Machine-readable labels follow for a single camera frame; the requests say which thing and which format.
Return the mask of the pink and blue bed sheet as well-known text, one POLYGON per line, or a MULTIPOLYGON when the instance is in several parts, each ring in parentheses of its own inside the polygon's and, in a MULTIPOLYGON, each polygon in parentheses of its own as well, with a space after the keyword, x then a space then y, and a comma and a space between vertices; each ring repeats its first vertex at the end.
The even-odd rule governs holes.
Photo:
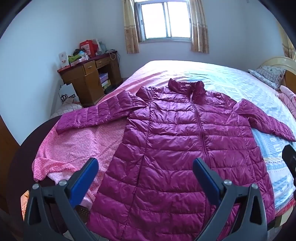
POLYGON ((192 240, 215 207, 193 173, 201 158, 235 185, 259 187, 267 221, 275 185, 254 131, 295 141, 292 127, 209 83, 240 83, 223 66, 153 61, 97 105, 65 113, 32 164, 41 181, 68 179, 89 158, 101 167, 82 200, 88 228, 110 240, 192 240))

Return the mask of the right beige curtain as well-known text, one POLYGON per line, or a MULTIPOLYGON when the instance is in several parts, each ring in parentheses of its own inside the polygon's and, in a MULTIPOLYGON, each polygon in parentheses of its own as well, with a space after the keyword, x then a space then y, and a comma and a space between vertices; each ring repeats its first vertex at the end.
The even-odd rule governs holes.
POLYGON ((208 27, 201 0, 189 0, 192 20, 191 51, 209 54, 208 27))

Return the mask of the magenta puffer jacket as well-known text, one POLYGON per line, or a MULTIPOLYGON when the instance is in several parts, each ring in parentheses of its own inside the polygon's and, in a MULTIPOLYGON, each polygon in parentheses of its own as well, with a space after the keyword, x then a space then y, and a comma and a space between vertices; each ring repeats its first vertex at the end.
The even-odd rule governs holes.
POLYGON ((193 240, 214 212, 194 176, 196 158, 236 185, 256 183, 267 220, 274 218, 273 187, 252 130, 293 142, 286 124, 201 81, 170 79, 64 114, 56 131, 120 118, 125 132, 90 211, 92 232, 109 240, 193 240))

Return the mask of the window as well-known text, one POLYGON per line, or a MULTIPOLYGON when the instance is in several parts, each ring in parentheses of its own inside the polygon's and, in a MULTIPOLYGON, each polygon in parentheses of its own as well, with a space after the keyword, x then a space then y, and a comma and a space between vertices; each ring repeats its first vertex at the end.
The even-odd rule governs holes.
POLYGON ((191 41, 189 1, 135 1, 134 14, 141 42, 191 41))

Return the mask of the white paper bag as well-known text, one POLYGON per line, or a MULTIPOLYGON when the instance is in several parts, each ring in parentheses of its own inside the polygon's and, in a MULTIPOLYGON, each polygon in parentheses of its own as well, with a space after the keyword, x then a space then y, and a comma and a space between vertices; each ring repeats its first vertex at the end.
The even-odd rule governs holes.
POLYGON ((67 99, 73 99, 75 103, 80 103, 79 97, 74 89, 73 84, 64 84, 59 89, 59 96, 64 103, 67 99))

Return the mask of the white card box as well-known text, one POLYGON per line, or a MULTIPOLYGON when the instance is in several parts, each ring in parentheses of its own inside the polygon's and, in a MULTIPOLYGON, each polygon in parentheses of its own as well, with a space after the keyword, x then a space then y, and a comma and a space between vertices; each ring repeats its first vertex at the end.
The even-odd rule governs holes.
POLYGON ((59 53, 59 60, 61 68, 69 66, 69 57, 66 52, 59 53))

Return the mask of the wooden headboard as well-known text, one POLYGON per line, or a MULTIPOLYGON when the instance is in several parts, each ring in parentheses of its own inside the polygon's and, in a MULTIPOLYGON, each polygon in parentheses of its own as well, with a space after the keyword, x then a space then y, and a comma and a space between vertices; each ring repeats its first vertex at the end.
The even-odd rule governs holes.
POLYGON ((276 84, 261 74, 254 75, 257 79, 272 88, 274 91, 280 92, 280 85, 283 85, 295 93, 295 60, 292 60, 288 57, 277 56, 266 60, 260 65, 259 68, 262 68, 263 66, 267 66, 269 69, 280 68, 285 70, 285 75, 283 75, 282 82, 276 84))

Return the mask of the patterned pillow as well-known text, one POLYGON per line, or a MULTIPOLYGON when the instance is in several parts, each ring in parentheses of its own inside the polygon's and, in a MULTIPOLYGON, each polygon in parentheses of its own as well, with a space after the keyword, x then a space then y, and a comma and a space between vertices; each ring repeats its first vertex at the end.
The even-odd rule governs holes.
POLYGON ((248 72, 274 90, 279 90, 286 70, 279 67, 263 65, 256 70, 249 69, 248 72))

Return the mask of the left beige curtain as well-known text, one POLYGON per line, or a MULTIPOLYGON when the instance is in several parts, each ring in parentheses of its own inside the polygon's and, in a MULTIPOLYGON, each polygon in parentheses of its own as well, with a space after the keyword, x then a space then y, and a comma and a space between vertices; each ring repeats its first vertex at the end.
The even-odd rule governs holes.
POLYGON ((134 15, 134 1, 124 0, 122 1, 122 6, 126 51, 127 54, 138 54, 139 43, 134 15))

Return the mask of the pink folded blanket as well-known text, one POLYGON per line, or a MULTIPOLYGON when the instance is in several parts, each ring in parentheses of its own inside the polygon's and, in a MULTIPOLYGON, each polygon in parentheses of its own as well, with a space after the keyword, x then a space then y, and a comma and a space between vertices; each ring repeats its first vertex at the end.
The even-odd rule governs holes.
POLYGON ((280 93, 278 94, 278 98, 286 105, 289 111, 295 118, 296 114, 296 95, 286 86, 280 86, 280 93))

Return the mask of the pink quilted bundle on floor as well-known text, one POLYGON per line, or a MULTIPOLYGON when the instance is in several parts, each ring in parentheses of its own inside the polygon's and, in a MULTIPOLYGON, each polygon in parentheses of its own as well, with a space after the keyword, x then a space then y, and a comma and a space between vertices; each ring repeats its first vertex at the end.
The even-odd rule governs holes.
POLYGON ((80 102, 76 102, 73 98, 68 98, 62 103, 62 106, 50 116, 50 119, 82 108, 83 106, 80 102))

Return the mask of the green cloth on desk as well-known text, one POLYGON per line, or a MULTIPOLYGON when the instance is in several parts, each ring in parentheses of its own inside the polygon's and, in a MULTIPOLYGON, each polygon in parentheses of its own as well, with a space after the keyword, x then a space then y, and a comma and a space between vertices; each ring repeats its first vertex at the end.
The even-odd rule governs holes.
POLYGON ((74 56, 68 56, 68 61, 69 63, 71 64, 72 62, 75 62, 76 60, 80 59, 82 56, 77 54, 77 55, 74 55, 74 56))

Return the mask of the stacked boxes in desk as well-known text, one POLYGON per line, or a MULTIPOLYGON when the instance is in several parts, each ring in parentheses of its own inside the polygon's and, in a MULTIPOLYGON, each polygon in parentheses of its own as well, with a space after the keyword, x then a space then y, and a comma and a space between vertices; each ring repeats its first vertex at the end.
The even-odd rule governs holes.
POLYGON ((100 78, 101 86, 104 90, 110 87, 111 82, 109 80, 108 73, 99 74, 99 78, 100 78))

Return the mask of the red gift bag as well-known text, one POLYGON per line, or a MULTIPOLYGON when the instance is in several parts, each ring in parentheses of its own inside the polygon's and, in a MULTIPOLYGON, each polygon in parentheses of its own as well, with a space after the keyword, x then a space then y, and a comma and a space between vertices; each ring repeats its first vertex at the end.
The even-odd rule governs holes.
POLYGON ((80 49, 83 49, 90 58, 96 56, 98 45, 92 40, 85 40, 79 44, 80 49))

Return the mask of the beige curtain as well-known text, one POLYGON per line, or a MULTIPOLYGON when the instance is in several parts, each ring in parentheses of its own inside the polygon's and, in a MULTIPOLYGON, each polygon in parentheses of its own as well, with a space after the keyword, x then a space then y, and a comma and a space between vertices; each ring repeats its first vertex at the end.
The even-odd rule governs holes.
POLYGON ((191 51, 209 54, 208 27, 201 0, 189 0, 192 20, 191 51))
POLYGON ((124 0, 122 1, 122 6, 126 51, 127 54, 138 54, 139 43, 134 15, 134 1, 124 0))

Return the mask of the wooden desk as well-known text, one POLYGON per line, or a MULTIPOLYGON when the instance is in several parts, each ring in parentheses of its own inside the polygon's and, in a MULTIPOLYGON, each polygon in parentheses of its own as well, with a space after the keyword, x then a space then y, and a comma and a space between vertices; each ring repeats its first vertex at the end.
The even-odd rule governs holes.
POLYGON ((123 83, 116 50, 58 70, 65 84, 72 84, 83 107, 96 105, 104 96, 99 75, 107 73, 111 90, 123 83))

